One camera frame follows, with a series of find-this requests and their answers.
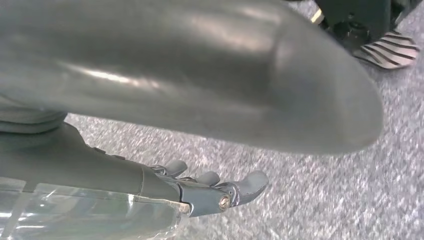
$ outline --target bolt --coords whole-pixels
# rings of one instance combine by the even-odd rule
[[[225,211],[230,206],[230,198],[227,195],[224,195],[219,200],[219,208],[222,211]]]

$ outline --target metal pedal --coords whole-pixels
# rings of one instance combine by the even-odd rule
[[[374,66],[394,70],[412,65],[419,52],[420,48],[412,38],[391,31],[380,40],[363,45],[352,54],[357,59]]]

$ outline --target gray carpet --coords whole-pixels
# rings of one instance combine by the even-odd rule
[[[304,14],[310,3],[294,5]],[[424,48],[424,3],[399,29]],[[370,69],[384,98],[381,139],[337,157],[284,154],[122,122],[71,115],[87,143],[147,165],[185,160],[223,179],[265,171],[255,202],[193,218],[180,240],[424,239],[424,58],[396,72]]]

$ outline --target clear plastic cover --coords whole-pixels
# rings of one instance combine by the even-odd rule
[[[179,202],[49,184],[34,193],[0,188],[0,200],[0,233],[10,232],[2,240],[162,240],[175,236],[190,214]]]

